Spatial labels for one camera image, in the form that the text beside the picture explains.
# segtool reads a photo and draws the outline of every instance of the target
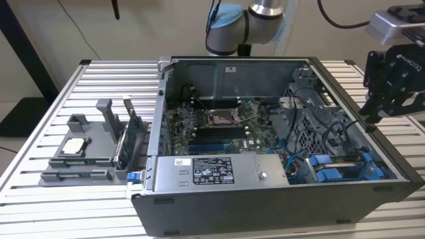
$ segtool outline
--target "green circuit board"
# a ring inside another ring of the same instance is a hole
[[[268,119],[266,107],[260,106],[260,102],[254,100],[242,101],[240,105],[236,110],[234,109],[234,117],[231,119],[222,112],[210,112],[208,114],[206,110],[195,110],[190,104],[168,111],[172,132],[172,155],[238,154],[248,152],[264,154],[271,147],[276,147],[279,138]],[[194,133],[196,133],[198,128],[235,126],[246,128],[250,133],[246,138],[226,139],[223,151],[190,152],[190,141],[195,138]]]

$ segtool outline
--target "blue latch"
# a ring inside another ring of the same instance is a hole
[[[127,174],[127,182],[140,183],[142,182],[142,172],[132,172]]]

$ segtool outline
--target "white component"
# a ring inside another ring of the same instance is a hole
[[[76,154],[84,145],[84,139],[83,138],[72,138],[67,141],[64,148],[62,151],[67,154]]]
[[[176,158],[175,165],[176,166],[191,166],[192,159],[190,158]]]

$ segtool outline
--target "black pole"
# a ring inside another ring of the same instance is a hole
[[[28,137],[59,91],[7,0],[0,0],[0,30],[44,97],[23,98],[19,101],[0,122],[0,136]]]
[[[46,101],[52,104],[59,91],[7,0],[0,0],[0,29]]]

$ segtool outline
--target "white label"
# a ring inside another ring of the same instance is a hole
[[[236,72],[236,67],[235,66],[231,66],[231,67],[227,67],[226,68],[226,72]]]
[[[176,166],[191,166],[192,159],[190,158],[176,158],[175,165]]]

